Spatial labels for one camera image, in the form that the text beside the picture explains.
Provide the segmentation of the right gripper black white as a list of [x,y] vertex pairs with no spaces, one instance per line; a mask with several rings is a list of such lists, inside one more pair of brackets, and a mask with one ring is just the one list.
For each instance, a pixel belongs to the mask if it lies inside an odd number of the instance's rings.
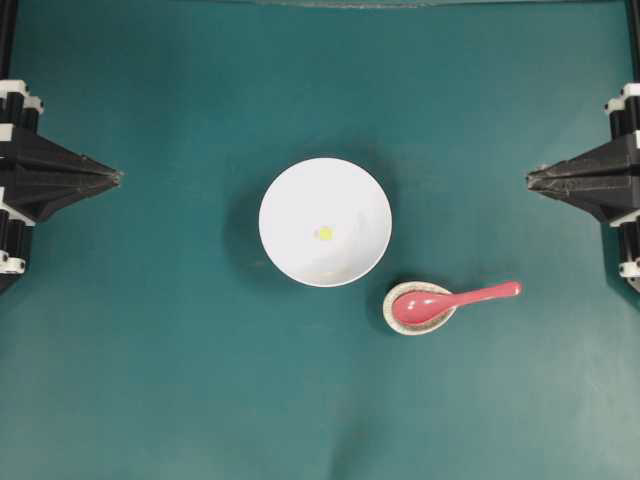
[[[610,223],[619,242],[618,272],[639,277],[639,84],[628,83],[605,107],[612,139],[527,174],[527,188]],[[628,177],[588,177],[625,174]]]

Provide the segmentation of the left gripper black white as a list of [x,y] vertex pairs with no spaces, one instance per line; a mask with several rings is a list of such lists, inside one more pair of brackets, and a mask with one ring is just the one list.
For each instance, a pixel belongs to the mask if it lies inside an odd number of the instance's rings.
[[[30,94],[23,80],[1,81],[2,274],[25,273],[28,235],[36,223],[120,185],[120,171],[34,133],[43,112],[42,100]],[[25,168],[82,174],[9,174],[16,163]]]

